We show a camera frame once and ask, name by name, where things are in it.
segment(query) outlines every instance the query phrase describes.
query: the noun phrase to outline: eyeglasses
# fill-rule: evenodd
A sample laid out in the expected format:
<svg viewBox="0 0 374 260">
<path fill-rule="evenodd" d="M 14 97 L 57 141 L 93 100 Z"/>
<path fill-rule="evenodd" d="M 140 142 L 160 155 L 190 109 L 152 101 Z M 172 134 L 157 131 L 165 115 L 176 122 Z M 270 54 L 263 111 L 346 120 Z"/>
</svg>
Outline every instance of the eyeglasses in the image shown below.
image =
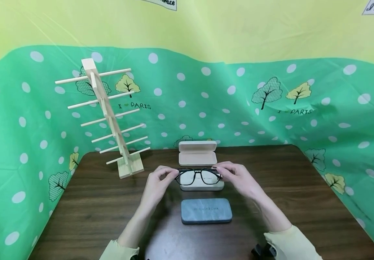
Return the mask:
<svg viewBox="0 0 374 260">
<path fill-rule="evenodd" d="M 190 169 L 181 168 L 178 169 L 178 176 L 175 180 L 178 184 L 187 186 L 193 184 L 196 178 L 200 178 L 203 183 L 207 185 L 213 185 L 222 180 L 220 173 L 217 172 L 216 168 L 204 168 L 204 169 Z"/>
</svg>

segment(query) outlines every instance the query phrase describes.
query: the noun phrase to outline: wooden stand base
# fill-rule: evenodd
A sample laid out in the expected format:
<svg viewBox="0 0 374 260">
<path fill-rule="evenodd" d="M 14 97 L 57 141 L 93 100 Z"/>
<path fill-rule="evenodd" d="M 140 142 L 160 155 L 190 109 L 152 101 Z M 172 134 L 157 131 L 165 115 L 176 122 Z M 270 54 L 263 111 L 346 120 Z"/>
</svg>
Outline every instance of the wooden stand base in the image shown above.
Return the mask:
<svg viewBox="0 0 374 260">
<path fill-rule="evenodd" d="M 118 161 L 119 178 L 121 179 L 144 171 L 144 165 L 139 153 L 132 154 L 129 158 L 132 161 L 131 164 L 125 164 L 124 159 Z"/>
</svg>

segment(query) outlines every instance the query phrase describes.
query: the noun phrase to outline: black eyeglass frame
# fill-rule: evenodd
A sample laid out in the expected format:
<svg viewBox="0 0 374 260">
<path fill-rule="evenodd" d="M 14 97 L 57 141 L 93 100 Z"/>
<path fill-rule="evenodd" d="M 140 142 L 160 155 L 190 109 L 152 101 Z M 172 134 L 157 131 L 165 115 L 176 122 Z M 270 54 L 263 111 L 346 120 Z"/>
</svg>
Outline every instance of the black eyeglass frame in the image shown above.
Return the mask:
<svg viewBox="0 0 374 260">
<path fill-rule="evenodd" d="M 219 183 L 219 181 L 221 181 L 223 178 L 221 177 L 220 173 L 217 172 L 216 168 L 214 167 L 209 167 L 209 168 L 203 168 L 203 169 L 192 169 L 192 168 L 180 168 L 180 169 L 177 169 L 179 174 L 177 177 L 175 177 L 174 180 L 176 180 L 176 182 L 179 184 L 179 185 L 182 185 L 182 186 L 189 186 L 191 184 L 194 183 L 195 181 L 195 175 L 197 173 L 200 173 L 200 176 L 201 176 L 201 180 L 203 181 L 204 184 L 207 184 L 207 185 L 214 185 L 214 184 L 217 184 Z M 206 172 L 209 172 L 209 173 L 212 173 L 214 174 L 216 177 L 217 177 L 217 182 L 216 183 L 206 183 L 203 179 L 203 175 L 201 174 L 201 172 L 203 172 L 203 170 L 205 170 Z M 186 172 L 194 172 L 194 177 L 193 177 L 193 180 L 190 184 L 181 184 L 179 179 L 181 177 L 181 175 L 183 175 L 184 173 Z"/>
</svg>

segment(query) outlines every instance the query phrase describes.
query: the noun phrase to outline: wooden eyeglass display stand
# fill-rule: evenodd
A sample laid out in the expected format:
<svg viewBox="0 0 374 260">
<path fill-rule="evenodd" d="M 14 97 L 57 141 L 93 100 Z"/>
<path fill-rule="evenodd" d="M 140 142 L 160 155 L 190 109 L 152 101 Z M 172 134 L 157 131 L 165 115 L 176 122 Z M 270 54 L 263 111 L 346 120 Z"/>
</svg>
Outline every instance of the wooden eyeglass display stand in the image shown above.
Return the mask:
<svg viewBox="0 0 374 260">
<path fill-rule="evenodd" d="M 95 65 L 94 60 L 92 58 L 83 59 L 82 64 L 83 64 L 83 69 L 86 71 L 87 76 L 75 77 L 75 78 L 72 78 L 72 79 L 58 80 L 55 83 L 58 85 L 58 84 L 64 84 L 64 83 L 70 83 L 70 82 L 76 82 L 76 81 L 79 81 L 79 80 L 87 80 L 88 79 L 91 83 L 93 92 L 95 93 L 97 99 L 87 101 L 87 102 L 83 102 L 83 103 L 80 103 L 80 104 L 75 104 L 75 105 L 72 105 L 72 106 L 68 106 L 67 108 L 68 109 L 74 109 L 76 107 L 82 107 L 82 106 L 86 106 L 86 105 L 90 105 L 90 104 L 94 104 L 94 103 L 99 103 L 100 107 L 102 109 L 102 112 L 103 112 L 103 118 L 100 118 L 98 120 L 93 120 L 93 121 L 90 121 L 90 122 L 87 122 L 87 123 L 83 123 L 80 126 L 88 126 L 88 125 L 91 125 L 91 124 L 94 124 L 94 123 L 100 123 L 102 121 L 107 121 L 108 124 L 109 124 L 110 130 L 111 130 L 111 134 L 109 134 L 107 136 L 99 137 L 97 139 L 94 139 L 94 140 L 92 140 L 92 143 L 100 141 L 100 140 L 108 139 L 108 138 L 114 138 L 118 145 L 114 146 L 114 147 L 107 148 L 107 149 L 102 150 L 102 151 L 99 151 L 99 153 L 105 153 L 107 151 L 112 151 L 112 150 L 118 149 L 119 152 L 121 153 L 122 157 L 119 157 L 117 159 L 108 161 L 106 164 L 112 164 L 112 163 L 117 162 L 118 171 L 119 171 L 119 178 L 121 178 L 121 179 L 129 177 L 129 176 L 134 175 L 136 173 L 143 172 L 144 166 L 142 164 L 140 153 L 142 153 L 143 151 L 151 149 L 151 147 L 147 147 L 147 148 L 144 148 L 142 150 L 135 151 L 133 153 L 129 153 L 127 145 L 135 143 L 135 142 L 139 142 L 139 141 L 144 140 L 144 139 L 147 139 L 148 136 L 141 137 L 141 138 L 129 141 L 129 142 L 125 142 L 122 134 L 125 133 L 125 132 L 132 131 L 136 128 L 140 128 L 140 127 L 144 126 L 144 124 L 142 123 L 142 124 L 139 124 L 137 126 L 133 126 L 133 127 L 121 130 L 119 128 L 118 121 L 116 120 L 116 117 L 121 117 L 121 116 L 124 116 L 124 115 L 128 115 L 130 113 L 138 112 L 140 109 L 133 109 L 133 110 L 129 110 L 129 111 L 126 111 L 126 112 L 123 112 L 123 113 L 115 114 L 113 112 L 113 110 L 111 108 L 111 105 L 110 105 L 110 102 L 109 102 L 110 99 L 115 99 L 115 98 L 119 98 L 119 97 L 122 97 L 122 96 L 132 95 L 134 93 L 134 91 L 130 91 L 130 92 L 126 92 L 126 93 L 122 93 L 122 94 L 118 94 L 118 95 L 113 95 L 113 96 L 107 96 L 107 93 L 106 93 L 106 91 L 103 87 L 103 84 L 102 84 L 102 80 L 100 79 L 100 77 L 102 77 L 102 76 L 109 76 L 109 75 L 118 74 L 118 73 L 125 73 L 125 72 L 131 71 L 131 69 L 121 69 L 121 70 L 99 73 L 97 71 L 96 65 Z"/>
</svg>

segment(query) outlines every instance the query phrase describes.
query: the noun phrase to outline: forearm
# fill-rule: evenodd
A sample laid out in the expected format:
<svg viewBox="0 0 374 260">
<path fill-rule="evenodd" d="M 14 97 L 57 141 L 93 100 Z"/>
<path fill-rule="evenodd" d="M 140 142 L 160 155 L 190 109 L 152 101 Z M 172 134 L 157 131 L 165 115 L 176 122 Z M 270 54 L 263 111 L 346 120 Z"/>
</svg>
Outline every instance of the forearm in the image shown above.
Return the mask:
<svg viewBox="0 0 374 260">
<path fill-rule="evenodd" d="M 138 207 L 125 229 L 118 238 L 118 244 L 123 247 L 137 248 L 142 235 L 148 226 L 153 210 Z"/>
<path fill-rule="evenodd" d="M 255 196 L 253 203 L 261 212 L 263 222 L 269 232 L 282 232 L 292 227 L 282 210 L 266 194 Z"/>
</svg>

